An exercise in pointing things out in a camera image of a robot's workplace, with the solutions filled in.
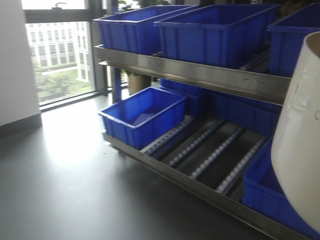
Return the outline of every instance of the plant pot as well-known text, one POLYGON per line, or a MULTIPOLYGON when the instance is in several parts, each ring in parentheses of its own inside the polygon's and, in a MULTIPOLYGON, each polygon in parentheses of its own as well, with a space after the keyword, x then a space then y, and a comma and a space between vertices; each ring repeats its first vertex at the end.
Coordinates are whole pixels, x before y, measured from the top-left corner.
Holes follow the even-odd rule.
POLYGON ((142 75, 142 74, 138 74, 138 75, 130 74, 130 76, 128 76, 128 90, 130 95, 135 94, 141 91, 142 89, 145 89, 150 86, 151 86, 151 76, 142 75))

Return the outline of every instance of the baseboard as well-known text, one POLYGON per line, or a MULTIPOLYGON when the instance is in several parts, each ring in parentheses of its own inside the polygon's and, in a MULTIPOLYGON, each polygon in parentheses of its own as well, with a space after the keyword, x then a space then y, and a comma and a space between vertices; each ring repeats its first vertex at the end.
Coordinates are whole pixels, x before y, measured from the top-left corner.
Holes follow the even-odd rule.
POLYGON ((41 114, 26 117, 0 126, 0 139, 42 126, 41 114))

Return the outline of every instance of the blue plastic bin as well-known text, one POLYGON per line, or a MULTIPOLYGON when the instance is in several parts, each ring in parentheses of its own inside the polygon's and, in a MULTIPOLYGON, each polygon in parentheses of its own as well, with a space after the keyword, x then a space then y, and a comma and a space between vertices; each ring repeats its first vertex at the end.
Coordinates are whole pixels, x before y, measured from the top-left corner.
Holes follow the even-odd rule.
POLYGON ((186 97, 186 102, 185 102, 186 115, 189 115, 194 118, 198 118, 206 114, 211 109, 209 91, 204 91, 200 94, 192 95, 185 92, 172 90, 163 86, 160 86, 160 88, 186 97))
POLYGON ((184 84, 181 82, 171 81, 164 78, 161 79, 161 86, 167 89, 176 90, 178 92, 190 95, 199 95, 204 92, 207 92, 207 90, 203 87, 184 84))
POLYGON ((292 77, 304 38, 320 31, 320 3, 313 3, 269 26, 272 33, 269 72, 292 77))
POLYGON ((102 109, 107 134, 142 149, 185 118, 184 96, 148 87, 102 109))
POLYGON ((151 55, 161 50, 154 22, 195 8, 194 5, 150 6, 94 21, 99 24, 104 48, 151 55))
POLYGON ((156 22, 165 58, 239 68, 263 47, 278 4, 214 4, 156 22))
POLYGON ((302 220, 284 195, 272 167, 271 145, 272 139, 244 173, 242 203, 312 240, 320 240, 320 235, 302 220))
POLYGON ((275 134, 280 113, 239 101, 229 94, 212 91, 210 95, 215 116, 265 137, 275 134))
POLYGON ((222 92, 215 92, 215 94, 218 94, 218 95, 221 95, 226 98, 230 98, 230 99, 242 102, 242 103, 246 103, 246 104, 252 105, 258 109, 267 110, 272 113, 279 114, 279 113, 281 113, 281 110, 282 110, 282 106, 268 103, 268 102, 264 102, 264 101, 259 101, 259 100, 255 100, 255 99, 251 99, 251 98, 247 98, 247 97, 243 97, 243 96, 236 96, 236 95, 222 93, 222 92))

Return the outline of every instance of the shelf beam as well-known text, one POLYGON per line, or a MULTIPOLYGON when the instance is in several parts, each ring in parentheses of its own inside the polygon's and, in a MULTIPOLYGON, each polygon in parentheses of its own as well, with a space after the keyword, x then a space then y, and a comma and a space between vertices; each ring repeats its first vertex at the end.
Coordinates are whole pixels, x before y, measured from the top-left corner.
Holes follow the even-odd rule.
POLYGON ((282 105, 290 78, 94 47, 104 64, 210 90, 282 105))

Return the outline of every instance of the metal post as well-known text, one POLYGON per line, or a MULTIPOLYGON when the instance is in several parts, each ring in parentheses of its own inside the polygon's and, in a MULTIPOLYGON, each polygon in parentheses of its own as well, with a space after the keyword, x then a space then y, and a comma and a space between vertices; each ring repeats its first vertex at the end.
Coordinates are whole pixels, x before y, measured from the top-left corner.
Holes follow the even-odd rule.
MULTIPOLYGON (((106 0, 106 14, 114 15, 118 13, 118 0, 106 0)), ((121 94, 121 69, 114 67, 110 68, 110 82, 112 102, 116 103, 122 100, 121 94)))

